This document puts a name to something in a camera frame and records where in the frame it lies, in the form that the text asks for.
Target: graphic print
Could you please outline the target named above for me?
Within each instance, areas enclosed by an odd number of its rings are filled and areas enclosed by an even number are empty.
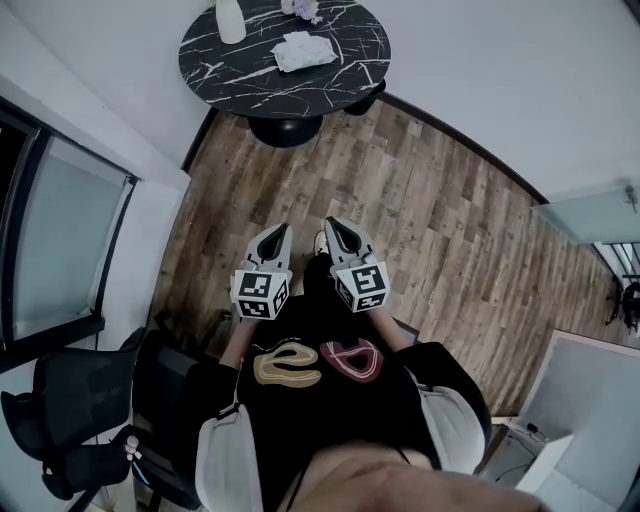
[[[279,357],[283,352],[294,352],[293,355]],[[288,388],[308,388],[320,380],[322,374],[318,370],[285,370],[276,366],[309,366],[318,360],[318,353],[294,341],[284,343],[273,352],[256,356],[253,360],[253,375],[260,384],[280,384]]]
[[[382,354],[373,343],[362,338],[358,340],[356,347],[348,350],[345,350],[342,344],[337,341],[323,343],[320,346],[320,353],[342,375],[346,375],[356,382],[374,381],[382,369]],[[356,368],[349,362],[349,359],[356,356],[366,356],[367,358],[362,369]]]

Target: flower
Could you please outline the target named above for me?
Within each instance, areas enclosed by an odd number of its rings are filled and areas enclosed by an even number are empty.
[[[315,0],[295,0],[294,8],[303,20],[310,20],[318,14],[318,2]]]
[[[283,14],[295,14],[293,0],[281,0],[280,7],[282,8]]]

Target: wooden floor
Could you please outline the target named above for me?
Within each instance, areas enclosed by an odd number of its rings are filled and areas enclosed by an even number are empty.
[[[229,275],[266,226],[294,229],[294,289],[323,219],[349,219],[386,259],[392,313],[454,354],[492,413],[519,410],[554,328],[618,342],[605,328],[612,278],[590,247],[531,212],[533,199],[441,132],[384,103],[337,113],[295,149],[260,143],[218,115],[192,166],[152,312],[201,339],[230,308]]]

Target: white vase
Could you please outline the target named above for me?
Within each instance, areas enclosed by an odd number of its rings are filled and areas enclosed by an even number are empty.
[[[220,39],[225,44],[239,43],[247,36],[238,0],[216,0],[216,21]]]

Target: leg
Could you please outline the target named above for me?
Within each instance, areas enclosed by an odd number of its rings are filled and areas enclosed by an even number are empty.
[[[328,297],[333,298],[334,295],[338,297],[329,271],[331,264],[331,256],[326,253],[320,253],[309,260],[304,269],[303,279],[304,294],[307,297],[323,300]]]

